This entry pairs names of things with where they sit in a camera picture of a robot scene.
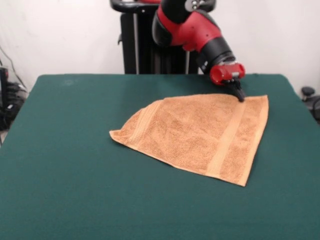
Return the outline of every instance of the black equipment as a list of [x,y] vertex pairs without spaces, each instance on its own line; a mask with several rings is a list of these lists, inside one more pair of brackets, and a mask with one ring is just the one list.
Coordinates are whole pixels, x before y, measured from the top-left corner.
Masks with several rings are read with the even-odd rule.
[[315,89],[305,86],[301,89],[303,94],[303,102],[314,117],[320,124],[320,95],[314,95]]

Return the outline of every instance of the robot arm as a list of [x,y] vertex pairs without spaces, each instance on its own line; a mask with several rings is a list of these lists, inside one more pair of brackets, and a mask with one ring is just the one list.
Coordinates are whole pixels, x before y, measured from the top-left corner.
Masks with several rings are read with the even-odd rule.
[[245,76],[245,68],[236,62],[215,21],[207,12],[196,9],[199,4],[199,0],[162,0],[153,19],[153,39],[163,47],[197,51],[203,73],[209,74],[213,83],[233,89],[243,102],[240,79]]

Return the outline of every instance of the orange towel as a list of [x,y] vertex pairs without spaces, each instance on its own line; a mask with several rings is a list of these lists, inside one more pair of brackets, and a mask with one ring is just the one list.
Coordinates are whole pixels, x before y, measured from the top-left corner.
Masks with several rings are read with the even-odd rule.
[[199,94],[157,100],[111,138],[175,168],[245,186],[269,111],[268,97]]

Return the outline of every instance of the cable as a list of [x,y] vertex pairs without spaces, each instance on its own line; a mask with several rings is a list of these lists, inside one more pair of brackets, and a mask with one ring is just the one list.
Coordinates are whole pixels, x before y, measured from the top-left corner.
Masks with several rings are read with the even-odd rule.
[[6,52],[3,50],[3,48],[0,45],[0,51],[3,53],[3,55],[10,61],[11,63],[11,67],[12,67],[12,71],[14,73],[14,75],[16,76],[16,78],[19,80],[19,82],[22,84],[22,86],[27,89],[26,85],[24,84],[24,82],[21,80],[21,78],[18,76],[15,66],[14,66],[14,62],[12,61],[12,59],[6,54]]

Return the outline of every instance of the table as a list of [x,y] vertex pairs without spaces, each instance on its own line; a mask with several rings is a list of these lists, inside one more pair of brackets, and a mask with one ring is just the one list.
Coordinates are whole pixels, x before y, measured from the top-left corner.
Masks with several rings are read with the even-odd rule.
[[320,239],[319,126],[284,76],[242,87],[270,107],[246,187],[109,137],[155,100],[223,92],[208,77],[40,76],[0,150],[0,239]]

